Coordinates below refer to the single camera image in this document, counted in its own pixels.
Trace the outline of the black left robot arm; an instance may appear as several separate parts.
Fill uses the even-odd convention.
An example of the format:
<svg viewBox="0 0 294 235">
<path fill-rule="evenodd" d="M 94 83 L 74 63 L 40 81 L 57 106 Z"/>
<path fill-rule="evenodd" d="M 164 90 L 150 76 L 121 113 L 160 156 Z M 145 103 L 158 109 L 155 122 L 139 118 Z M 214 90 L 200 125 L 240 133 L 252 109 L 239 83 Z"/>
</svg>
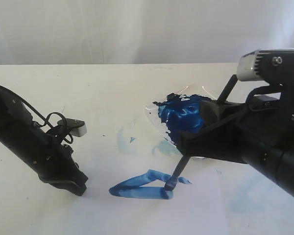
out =
<svg viewBox="0 0 294 235">
<path fill-rule="evenodd" d="M 43 183 L 81 196 L 88 177 L 73 160 L 73 149 L 63 142 L 66 136 L 84 136 L 86 124 L 59 116 L 57 125 L 44 132 L 24 101 L 0 88 L 0 142 L 36 172 Z"/>
</svg>

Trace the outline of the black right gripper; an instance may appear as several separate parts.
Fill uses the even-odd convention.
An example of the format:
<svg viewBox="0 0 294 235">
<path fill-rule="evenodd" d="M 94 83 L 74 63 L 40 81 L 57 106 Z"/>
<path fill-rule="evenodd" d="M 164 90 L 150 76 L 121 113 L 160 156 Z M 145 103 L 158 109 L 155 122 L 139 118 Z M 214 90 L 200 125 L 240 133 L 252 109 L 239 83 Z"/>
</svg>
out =
<svg viewBox="0 0 294 235">
<path fill-rule="evenodd" d="M 255 95 L 244 103 L 203 100 L 197 133 L 179 131 L 183 156 L 249 164 L 256 169 L 290 167 L 294 159 L 294 109 L 284 96 Z"/>
</svg>

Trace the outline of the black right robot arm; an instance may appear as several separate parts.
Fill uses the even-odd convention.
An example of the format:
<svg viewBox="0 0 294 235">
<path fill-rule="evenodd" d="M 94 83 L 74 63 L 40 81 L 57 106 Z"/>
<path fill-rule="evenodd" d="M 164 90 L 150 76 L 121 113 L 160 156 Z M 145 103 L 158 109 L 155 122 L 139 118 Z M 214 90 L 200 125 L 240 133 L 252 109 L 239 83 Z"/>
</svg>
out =
<svg viewBox="0 0 294 235">
<path fill-rule="evenodd" d="M 177 148 L 185 157 L 247 164 L 294 197 L 294 111 L 288 121 L 280 101 L 256 96 L 251 105 L 228 103 L 216 122 L 202 115 L 196 133 L 179 131 Z"/>
</svg>

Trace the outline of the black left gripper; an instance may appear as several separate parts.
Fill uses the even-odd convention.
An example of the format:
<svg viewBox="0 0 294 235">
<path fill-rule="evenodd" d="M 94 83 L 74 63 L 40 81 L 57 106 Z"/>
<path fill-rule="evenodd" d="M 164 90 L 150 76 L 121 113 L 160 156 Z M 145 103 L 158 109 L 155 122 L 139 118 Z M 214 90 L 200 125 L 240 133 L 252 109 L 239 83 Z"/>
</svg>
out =
<svg viewBox="0 0 294 235">
<path fill-rule="evenodd" d="M 78 169 L 72 159 L 72 148 L 67 144 L 62 145 L 61 142 L 59 134 L 39 132 L 30 138 L 26 163 L 42 182 L 82 196 L 87 189 L 88 177 Z"/>
</svg>

